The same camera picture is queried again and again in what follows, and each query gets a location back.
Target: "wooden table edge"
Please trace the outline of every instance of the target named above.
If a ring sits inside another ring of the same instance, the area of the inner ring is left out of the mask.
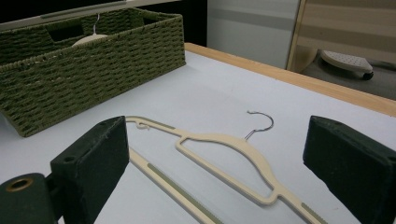
[[[342,100],[353,105],[365,107],[376,112],[396,117],[396,101],[372,95],[363,91],[356,91],[347,87],[332,84],[316,78],[307,77],[268,64],[258,63],[215,49],[185,43],[185,50],[211,58],[223,63],[228,63],[249,71],[272,77],[289,84],[315,91],[332,98]]]

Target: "woven basket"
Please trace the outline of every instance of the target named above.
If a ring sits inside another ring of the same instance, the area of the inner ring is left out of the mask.
[[[0,112],[21,136],[185,64],[181,15],[138,8],[101,13],[96,33],[107,36],[72,47],[92,35],[96,20],[90,15],[0,33]]]

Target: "metal hook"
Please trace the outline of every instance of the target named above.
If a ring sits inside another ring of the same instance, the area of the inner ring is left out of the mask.
[[[99,21],[100,19],[100,14],[98,13],[98,19],[96,20],[95,24],[93,25],[93,34],[96,35],[96,23]]]
[[[273,120],[273,118],[271,118],[271,116],[269,116],[269,115],[266,115],[266,114],[264,114],[264,113],[262,113],[262,112],[257,112],[257,111],[247,111],[249,114],[261,114],[261,115],[264,115],[265,117],[267,117],[268,119],[270,119],[271,120],[271,126],[269,126],[268,128],[264,128],[264,129],[255,129],[255,130],[253,130],[253,131],[251,131],[246,137],[245,137],[245,140],[248,140],[248,138],[251,136],[251,135],[253,135],[255,132],[265,132],[265,131],[268,131],[268,130],[270,130],[270,129],[272,129],[273,127],[274,127],[274,120]]]

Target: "hanger inside basket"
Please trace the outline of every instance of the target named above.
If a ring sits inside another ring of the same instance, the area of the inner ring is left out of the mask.
[[[93,35],[85,36],[84,38],[77,41],[73,46],[87,43],[87,42],[93,41],[95,39],[99,39],[99,38],[107,36],[107,35],[97,35],[96,34],[96,23],[99,21],[99,19],[100,19],[100,14],[98,13],[98,19],[96,20],[95,24],[93,25]]]
[[[176,148],[182,154],[187,156],[192,161],[201,165],[205,168],[209,173],[240,192],[242,195],[253,201],[258,205],[271,204],[276,201],[278,198],[285,199],[286,203],[292,208],[293,211],[297,212],[301,217],[303,217],[309,223],[315,224],[324,224],[327,223],[323,220],[319,215],[317,215],[311,208],[309,208],[305,203],[301,202],[291,191],[286,189],[279,181],[277,181],[276,177],[271,171],[271,166],[268,161],[264,158],[264,156],[260,153],[259,150],[254,148],[252,145],[248,143],[248,138],[255,132],[263,132],[271,129],[274,125],[274,121],[268,115],[265,115],[260,112],[250,112],[249,114],[262,114],[268,117],[272,121],[272,125],[265,129],[253,130],[250,134],[248,134],[245,139],[237,138],[234,136],[230,136],[222,133],[190,133],[184,130],[180,130],[174,127],[171,127],[166,124],[162,124],[158,121],[146,119],[142,117],[130,116],[126,117],[126,122],[134,122],[136,127],[139,129],[143,128],[155,128],[157,130],[161,130],[163,132],[167,132],[170,134],[174,134],[179,136],[179,140],[176,142]],[[225,172],[221,171],[218,167],[212,165],[208,161],[199,157],[197,154],[188,150],[183,146],[183,142],[187,140],[194,141],[202,141],[202,142],[211,142],[222,144],[226,147],[230,147],[243,156],[245,156],[259,171],[260,175],[264,178],[264,180],[272,187],[273,192],[268,198],[262,197],[259,193],[250,189],[243,183],[239,182],[235,178],[229,176]],[[133,161],[134,158],[130,154],[130,160]]]

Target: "white wall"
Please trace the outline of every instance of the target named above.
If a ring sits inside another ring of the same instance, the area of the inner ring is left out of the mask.
[[[208,0],[207,46],[286,68],[299,0]]]

